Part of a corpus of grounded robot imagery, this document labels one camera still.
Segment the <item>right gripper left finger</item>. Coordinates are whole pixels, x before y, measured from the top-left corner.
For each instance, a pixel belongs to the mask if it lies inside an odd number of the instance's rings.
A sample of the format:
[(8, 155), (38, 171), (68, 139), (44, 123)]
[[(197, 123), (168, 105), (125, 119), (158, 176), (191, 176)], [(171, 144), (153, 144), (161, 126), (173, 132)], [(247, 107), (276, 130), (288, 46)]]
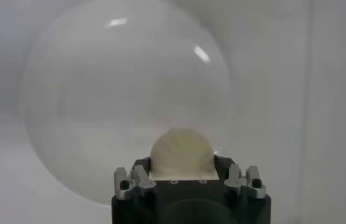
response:
[(150, 168), (150, 157), (136, 160), (129, 174), (124, 167), (117, 167), (114, 172), (115, 198), (124, 201), (153, 194), (157, 183), (149, 177)]

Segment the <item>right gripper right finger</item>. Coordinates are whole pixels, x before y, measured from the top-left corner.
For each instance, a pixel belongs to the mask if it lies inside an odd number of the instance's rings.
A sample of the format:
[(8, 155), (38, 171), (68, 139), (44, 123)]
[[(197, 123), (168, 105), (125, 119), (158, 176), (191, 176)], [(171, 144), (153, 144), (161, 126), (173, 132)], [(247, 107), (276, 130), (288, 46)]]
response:
[(262, 200), (266, 197), (266, 186), (260, 178), (257, 166), (249, 166), (245, 174), (231, 158), (214, 156), (214, 166), (224, 186), (238, 196)]

